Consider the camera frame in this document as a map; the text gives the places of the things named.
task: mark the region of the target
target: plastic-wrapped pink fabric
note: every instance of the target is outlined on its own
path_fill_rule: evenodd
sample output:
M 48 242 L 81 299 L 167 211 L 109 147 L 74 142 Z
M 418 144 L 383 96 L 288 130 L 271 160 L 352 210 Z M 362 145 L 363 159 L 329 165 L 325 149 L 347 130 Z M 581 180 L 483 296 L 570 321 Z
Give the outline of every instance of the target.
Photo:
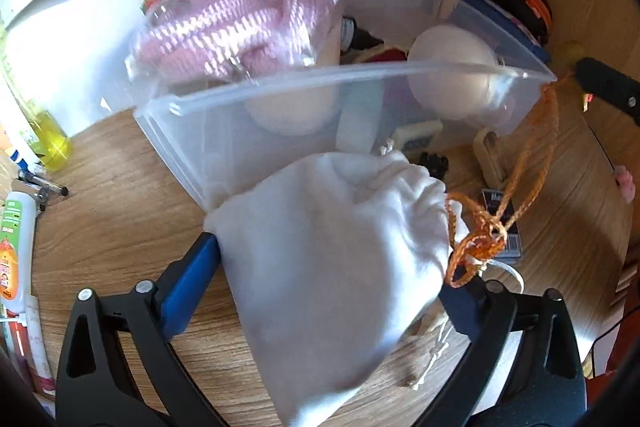
M 223 81 L 312 65 L 338 0 L 164 0 L 134 44 L 169 82 Z

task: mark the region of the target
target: white drawstring bag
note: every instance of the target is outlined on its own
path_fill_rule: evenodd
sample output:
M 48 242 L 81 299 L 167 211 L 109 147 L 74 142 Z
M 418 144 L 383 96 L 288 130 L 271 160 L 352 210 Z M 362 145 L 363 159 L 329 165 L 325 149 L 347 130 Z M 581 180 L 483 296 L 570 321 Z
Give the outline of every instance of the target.
M 450 253 L 445 185 L 395 151 L 303 158 L 204 229 L 287 427 L 315 427 L 356 393 L 435 300 Z

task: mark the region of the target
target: bottle with yellow liquid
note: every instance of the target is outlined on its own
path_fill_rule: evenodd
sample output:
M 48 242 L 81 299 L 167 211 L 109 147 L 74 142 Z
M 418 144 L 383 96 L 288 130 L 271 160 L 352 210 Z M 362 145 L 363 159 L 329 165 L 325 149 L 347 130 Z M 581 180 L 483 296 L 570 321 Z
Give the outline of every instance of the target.
M 7 37 L 8 33 L 0 20 L 0 112 L 10 113 L 7 118 L 11 119 L 13 126 L 18 127 L 19 134 L 34 155 L 48 170 L 56 171 L 71 154 L 71 140 L 37 99 L 26 99 L 21 95 L 6 54 Z

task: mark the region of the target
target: knotted orange string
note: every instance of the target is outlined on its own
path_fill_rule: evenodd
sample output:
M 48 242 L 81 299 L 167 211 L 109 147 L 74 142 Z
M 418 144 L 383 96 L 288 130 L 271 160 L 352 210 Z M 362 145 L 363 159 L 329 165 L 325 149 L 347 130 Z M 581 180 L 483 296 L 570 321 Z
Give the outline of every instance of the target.
M 446 208 L 449 215 L 449 242 L 453 248 L 453 253 L 449 258 L 449 266 L 445 275 L 445 281 L 453 288 L 459 288 L 460 286 L 468 283 L 474 275 L 478 273 L 482 264 L 486 261 L 494 258 L 503 249 L 507 241 L 507 230 L 511 228 L 511 225 L 516 222 L 517 219 L 529 210 L 529 207 L 538 197 L 542 186 L 545 184 L 546 175 L 549 172 L 551 166 L 551 160 L 553 159 L 556 146 L 558 145 L 558 128 L 560 125 L 559 110 L 558 110 L 558 96 L 556 94 L 556 87 L 561 84 L 562 81 L 554 82 L 552 84 L 545 84 L 542 87 L 542 96 L 540 102 L 533 108 L 529 116 L 530 122 L 533 126 L 544 125 L 547 122 L 550 124 L 551 130 L 548 134 L 549 144 L 546 147 L 544 163 L 536 183 L 533 185 L 529 194 L 522 202 L 521 206 L 515 211 L 513 216 L 503 225 L 500 218 L 507 208 L 507 204 L 511 200 L 513 193 L 520 182 L 520 178 L 524 172 L 525 167 L 531 156 L 533 145 L 538 139 L 534 133 L 530 133 L 527 141 L 524 144 L 518 161 L 516 162 L 513 171 L 507 182 L 507 186 L 502 196 L 502 201 L 498 207 L 498 211 L 495 216 L 485 210 L 480 203 L 472 200 L 466 194 L 461 192 L 452 192 L 447 197 Z M 451 211 L 450 201 L 459 201 L 462 206 L 468 207 L 472 213 L 475 222 L 475 230 L 467 234 L 467 236 L 458 244 L 455 244 L 456 235 L 456 216 Z M 454 280 L 456 269 L 458 266 L 465 266 L 465 273 L 458 279 Z

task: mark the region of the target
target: barcode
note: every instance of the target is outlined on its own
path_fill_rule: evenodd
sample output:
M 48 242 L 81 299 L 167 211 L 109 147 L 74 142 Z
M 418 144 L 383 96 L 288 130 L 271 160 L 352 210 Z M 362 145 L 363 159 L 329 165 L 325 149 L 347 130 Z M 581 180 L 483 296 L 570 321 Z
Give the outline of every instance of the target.
M 520 236 L 509 234 L 507 244 L 504 245 L 504 251 L 520 251 Z

